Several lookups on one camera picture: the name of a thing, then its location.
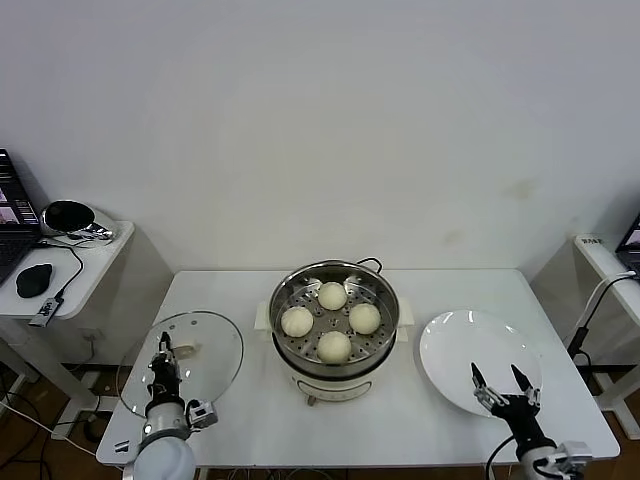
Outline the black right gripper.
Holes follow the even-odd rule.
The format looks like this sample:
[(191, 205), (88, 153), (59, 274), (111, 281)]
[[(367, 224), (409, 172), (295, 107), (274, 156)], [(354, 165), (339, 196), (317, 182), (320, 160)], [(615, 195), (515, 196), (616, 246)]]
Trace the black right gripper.
[(555, 442), (546, 437), (536, 416), (540, 411), (540, 389), (535, 388), (529, 378), (515, 364), (511, 364), (514, 379), (524, 395), (505, 395), (506, 402), (500, 404), (500, 394), (490, 387), (477, 365), (471, 363), (474, 396), (484, 408), (504, 420), (509, 426), (518, 450), (533, 450), (554, 447)]

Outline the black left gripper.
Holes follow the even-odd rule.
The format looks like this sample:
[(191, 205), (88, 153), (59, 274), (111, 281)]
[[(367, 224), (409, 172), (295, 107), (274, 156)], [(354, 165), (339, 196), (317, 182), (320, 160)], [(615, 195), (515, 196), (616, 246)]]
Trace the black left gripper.
[(149, 368), (154, 372), (154, 380), (149, 386), (151, 404), (175, 403), (182, 405), (180, 382), (175, 371), (175, 356), (171, 336), (163, 331), (158, 341), (158, 351), (153, 355)]

